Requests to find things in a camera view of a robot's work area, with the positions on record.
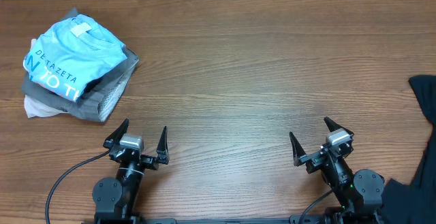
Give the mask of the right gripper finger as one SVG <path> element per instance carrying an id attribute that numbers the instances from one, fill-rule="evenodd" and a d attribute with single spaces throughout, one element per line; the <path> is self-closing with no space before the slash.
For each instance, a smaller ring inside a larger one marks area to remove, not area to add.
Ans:
<path id="1" fill-rule="evenodd" d="M 328 129 L 330 132 L 336 131 L 338 129 L 343 129 L 345 130 L 348 134 L 350 134 L 351 136 L 354 136 L 354 133 L 352 131 L 350 131 L 349 129 L 341 126 L 340 124 L 334 122 L 331 118 L 329 118 L 328 116 L 324 117 L 324 122 L 327 125 Z"/>
<path id="2" fill-rule="evenodd" d="M 289 132 L 289 136 L 290 136 L 290 142 L 292 144 L 294 166 L 300 166 L 303 163 L 305 163 L 307 154 L 292 132 Z"/>

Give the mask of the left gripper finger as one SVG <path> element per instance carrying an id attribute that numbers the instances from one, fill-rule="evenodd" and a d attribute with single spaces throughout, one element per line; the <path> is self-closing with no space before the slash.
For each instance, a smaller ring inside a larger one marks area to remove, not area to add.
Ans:
<path id="1" fill-rule="evenodd" d="M 115 129 L 104 141 L 103 147 L 111 149 L 114 145 L 120 144 L 121 138 L 127 133 L 129 119 L 126 118 L 121 125 Z"/>
<path id="2" fill-rule="evenodd" d="M 169 164 L 169 160 L 170 160 L 167 134 L 168 134 L 168 128 L 165 126 L 161 133 L 161 137 L 159 139 L 159 143 L 156 149 L 158 163 L 165 164 L 165 165 Z"/>

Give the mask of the black t-shirt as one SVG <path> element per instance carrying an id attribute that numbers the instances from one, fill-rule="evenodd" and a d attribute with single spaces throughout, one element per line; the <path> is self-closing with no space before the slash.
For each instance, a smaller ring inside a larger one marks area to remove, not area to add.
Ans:
<path id="1" fill-rule="evenodd" d="M 421 111 L 435 126 L 435 77 L 419 75 L 409 79 Z M 435 130 L 423 151 L 409 185 L 388 181 L 382 194 L 381 215 L 391 224 L 435 224 Z"/>

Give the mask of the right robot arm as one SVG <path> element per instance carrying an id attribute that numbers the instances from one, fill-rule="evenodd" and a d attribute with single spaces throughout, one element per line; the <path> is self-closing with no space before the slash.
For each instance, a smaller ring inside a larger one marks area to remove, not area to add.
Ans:
<path id="1" fill-rule="evenodd" d="M 353 172 L 345 158 L 354 148 L 354 133 L 327 116 L 324 122 L 329 129 L 326 142 L 308 155 L 295 135 L 290 132 L 293 161 L 296 167 L 304 165 L 308 174 L 321 172 L 323 181 L 330 187 L 310 204 L 302 214 L 292 215 L 290 223 L 383 223 L 380 209 L 383 206 L 384 177 L 369 169 Z M 324 214 L 309 214 L 323 199 L 333 194 L 339 207 L 328 207 Z"/>

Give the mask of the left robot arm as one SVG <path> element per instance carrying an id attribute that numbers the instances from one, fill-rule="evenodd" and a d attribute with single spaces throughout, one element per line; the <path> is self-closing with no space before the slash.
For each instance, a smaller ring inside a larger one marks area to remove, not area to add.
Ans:
<path id="1" fill-rule="evenodd" d="M 144 155 L 142 136 L 127 132 L 129 120 L 125 119 L 104 141 L 109 158 L 119 164 L 115 177 L 99 180 L 93 187 L 95 223 L 145 223 L 141 214 L 134 212 L 136 198 L 145 170 L 158 170 L 170 160 L 166 127 L 163 128 L 156 155 Z"/>

